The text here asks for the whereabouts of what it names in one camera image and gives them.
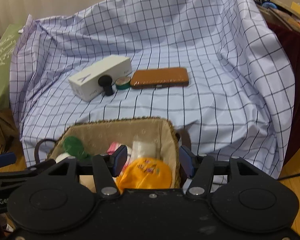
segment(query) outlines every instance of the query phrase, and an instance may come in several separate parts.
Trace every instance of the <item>brown leather case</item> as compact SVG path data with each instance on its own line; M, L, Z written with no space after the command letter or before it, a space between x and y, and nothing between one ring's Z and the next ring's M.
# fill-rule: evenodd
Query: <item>brown leather case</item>
M189 77L183 67L137 70L130 85L134 89L187 86Z

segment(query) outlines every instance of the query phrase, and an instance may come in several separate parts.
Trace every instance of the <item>tape roll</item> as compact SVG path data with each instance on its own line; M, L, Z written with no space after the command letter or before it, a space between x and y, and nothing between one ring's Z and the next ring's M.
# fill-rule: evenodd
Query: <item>tape roll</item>
M130 77L120 77L115 81L115 87L118 90L125 90L130 87Z

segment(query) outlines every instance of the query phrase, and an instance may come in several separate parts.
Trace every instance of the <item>checkered tablecloth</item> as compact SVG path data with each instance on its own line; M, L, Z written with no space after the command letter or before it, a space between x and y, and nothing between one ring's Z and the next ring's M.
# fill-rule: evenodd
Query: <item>checkered tablecloth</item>
M83 102L68 77L110 54L130 57L134 71L186 67L190 84ZM189 131L194 153L241 156L277 177L294 84L253 0L105 0L70 17L29 16L13 52L10 101L28 166L38 140L75 122L161 116Z

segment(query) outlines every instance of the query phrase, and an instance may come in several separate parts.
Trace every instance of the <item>black cable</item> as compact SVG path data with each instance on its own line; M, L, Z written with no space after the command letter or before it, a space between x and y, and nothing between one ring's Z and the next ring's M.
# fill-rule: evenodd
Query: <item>black cable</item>
M284 180L284 179L291 179L291 178L295 178L295 177L300 177L300 173L285 176L285 177L281 177L281 178L277 179L277 181L281 181L281 180Z

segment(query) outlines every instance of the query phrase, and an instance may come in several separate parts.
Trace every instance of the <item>green object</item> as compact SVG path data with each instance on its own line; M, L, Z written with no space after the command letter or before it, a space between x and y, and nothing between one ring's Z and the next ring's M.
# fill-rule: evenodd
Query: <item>green object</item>
M115 87L118 90L125 90L130 87L130 77L120 77L115 81Z
M82 142L75 136L65 138L62 147L64 152L76 157L79 161L90 157L90 155L84 151Z
M9 25L0 39L0 110L8 109L10 105L11 55L20 37L18 34L20 29L22 29L22 25Z

